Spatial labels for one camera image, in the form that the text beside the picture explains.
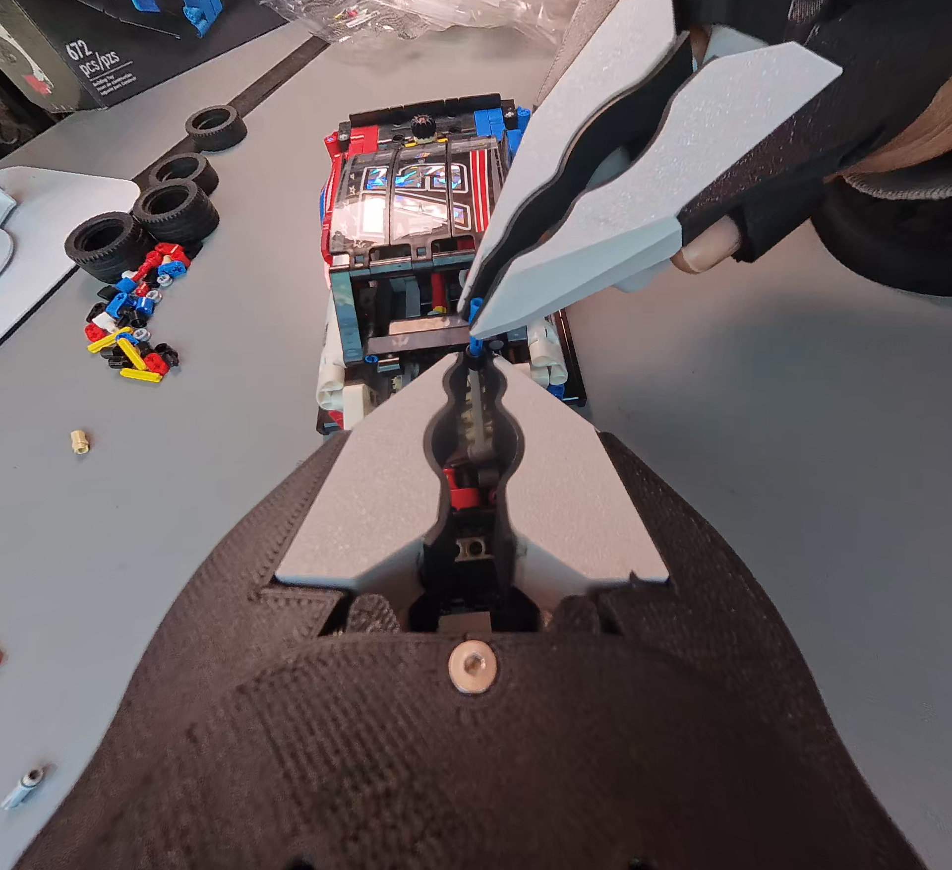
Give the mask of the clear plastic bag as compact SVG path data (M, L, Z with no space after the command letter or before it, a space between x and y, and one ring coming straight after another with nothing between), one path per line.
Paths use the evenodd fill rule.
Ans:
M512 29L535 43L557 45L580 0L260 0L289 22L302 22L328 44L377 36L412 41L452 28Z

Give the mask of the long blue brick pin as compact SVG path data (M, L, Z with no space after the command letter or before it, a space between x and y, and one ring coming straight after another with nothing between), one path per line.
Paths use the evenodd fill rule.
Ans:
M478 338L474 334L475 328L477 327L476 322L480 316L482 305L483 298L481 297L473 297L469 302L468 324L470 333L467 354L470 360L477 364L482 364L490 355L491 344L495 340L494 335L489 335L486 338Z

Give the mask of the white book stand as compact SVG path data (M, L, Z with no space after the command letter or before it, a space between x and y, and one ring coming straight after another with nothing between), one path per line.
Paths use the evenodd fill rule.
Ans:
M139 187L113 177L23 165L3 168L1 186L5 340L74 271L65 237L89 218L131 209Z

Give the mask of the grey desk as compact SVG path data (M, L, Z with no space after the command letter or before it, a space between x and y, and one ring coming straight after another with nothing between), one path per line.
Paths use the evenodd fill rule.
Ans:
M221 223L128 381L87 350L73 274L2 344L2 868L82 773L197 566L320 444L324 137L352 112L497 92L550 53L511 30L336 45L212 157ZM950 306L855 276L805 225L753 264L662 273L569 321L589 417L744 560L851 755L930 868L950 868ZM81 429L89 453L75 455Z

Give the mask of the black rubber toy tyre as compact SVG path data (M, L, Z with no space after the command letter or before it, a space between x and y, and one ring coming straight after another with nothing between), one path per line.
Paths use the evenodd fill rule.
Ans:
M168 155L149 169L148 187L184 182L194 183L210 196L219 185L219 175L205 155L195 152Z
M230 104L211 105L198 110L187 118L184 128L196 150L203 153L231 149L247 135L244 119Z
M184 179L146 189L134 203L132 214L157 243L178 245L202 241L220 221L204 190Z
M137 270L155 239L126 212L107 212L81 222L66 236L65 255L95 279L114 283Z

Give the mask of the pile of small loose bricks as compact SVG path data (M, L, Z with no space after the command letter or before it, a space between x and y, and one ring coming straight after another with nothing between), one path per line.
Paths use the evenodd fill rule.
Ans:
M150 324L164 295L184 279L202 248L202 242L160 243L136 269L107 283L86 317L88 352L119 376L149 385L160 384L177 369L178 351L155 340Z

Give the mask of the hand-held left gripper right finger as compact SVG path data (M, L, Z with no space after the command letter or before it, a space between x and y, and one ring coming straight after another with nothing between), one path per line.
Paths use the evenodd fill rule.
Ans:
M542 612L567 597L665 583L669 571L597 429L522 369L495 360L517 459L503 488L513 584Z

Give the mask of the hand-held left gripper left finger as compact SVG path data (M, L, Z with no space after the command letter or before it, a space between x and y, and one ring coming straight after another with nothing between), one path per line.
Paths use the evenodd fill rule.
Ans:
M451 354L327 445L329 473L275 570L284 589L387 600L403 631L422 597L428 534L448 504L433 456L434 425L450 406Z

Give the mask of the toy brick race car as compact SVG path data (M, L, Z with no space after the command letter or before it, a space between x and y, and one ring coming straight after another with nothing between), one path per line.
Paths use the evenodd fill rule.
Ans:
M497 94L352 114L327 136L321 254L329 287L316 429L334 435L406 389L446 355L470 349L457 310L529 109ZM487 382L471 370L454 407L455 443L440 461L449 539L422 561L411 626L531 630L539 611L502 589Z

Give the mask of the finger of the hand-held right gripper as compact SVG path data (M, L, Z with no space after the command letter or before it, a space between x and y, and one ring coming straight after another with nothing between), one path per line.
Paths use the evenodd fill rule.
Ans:
M610 142L590 126L650 78L678 37L674 0L619 0L524 130L470 268L459 311L489 300L506 265L538 244L582 193Z
M708 62L674 96L640 158L583 193L547 242L509 264L474 334L527 324L672 257L684 207L841 71L799 43Z

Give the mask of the person's right hand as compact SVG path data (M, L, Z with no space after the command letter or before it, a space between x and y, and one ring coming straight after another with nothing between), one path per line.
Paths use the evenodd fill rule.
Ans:
M670 261L686 274L701 274L732 257L743 241L739 225L730 216L724 216L684 245Z

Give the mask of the small grey brick pin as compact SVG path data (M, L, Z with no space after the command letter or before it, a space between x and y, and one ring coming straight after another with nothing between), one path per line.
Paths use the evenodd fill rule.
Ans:
M3 799L2 811L12 811L21 806L42 785L46 775L47 769L42 766L31 768L24 773Z

